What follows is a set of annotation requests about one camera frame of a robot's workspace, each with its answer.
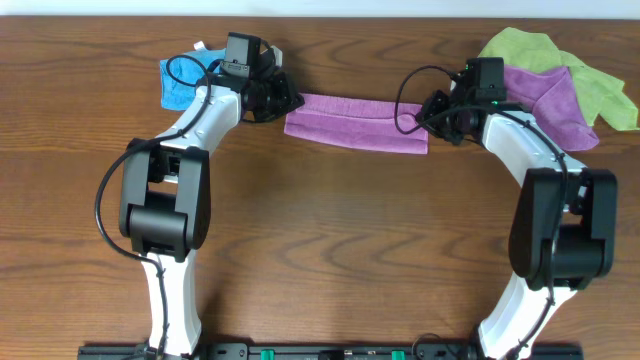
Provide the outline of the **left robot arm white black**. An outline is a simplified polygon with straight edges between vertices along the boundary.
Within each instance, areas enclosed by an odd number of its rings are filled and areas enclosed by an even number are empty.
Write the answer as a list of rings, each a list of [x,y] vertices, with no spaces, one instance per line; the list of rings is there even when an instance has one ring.
[[[211,220],[211,155],[246,113],[270,122],[303,103],[283,71],[207,75],[180,118],[125,161],[119,228],[143,259],[152,317],[146,358],[190,359],[198,347],[195,263]]]

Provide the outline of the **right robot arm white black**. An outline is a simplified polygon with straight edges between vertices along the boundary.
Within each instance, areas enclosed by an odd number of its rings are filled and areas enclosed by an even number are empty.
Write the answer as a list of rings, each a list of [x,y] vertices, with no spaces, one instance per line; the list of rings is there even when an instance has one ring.
[[[438,91],[416,122],[458,145],[475,140],[520,186],[508,238],[512,275],[459,359],[530,359],[558,308],[612,268],[617,179],[568,156],[515,103],[453,103]]]

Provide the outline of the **purple cloth with white tag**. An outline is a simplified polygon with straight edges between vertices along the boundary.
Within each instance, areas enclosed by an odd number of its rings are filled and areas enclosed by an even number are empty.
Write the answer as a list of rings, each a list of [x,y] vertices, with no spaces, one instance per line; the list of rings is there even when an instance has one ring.
[[[425,155],[428,133],[410,128],[421,106],[411,103],[305,94],[305,104],[286,116],[284,133],[304,140],[357,150]]]

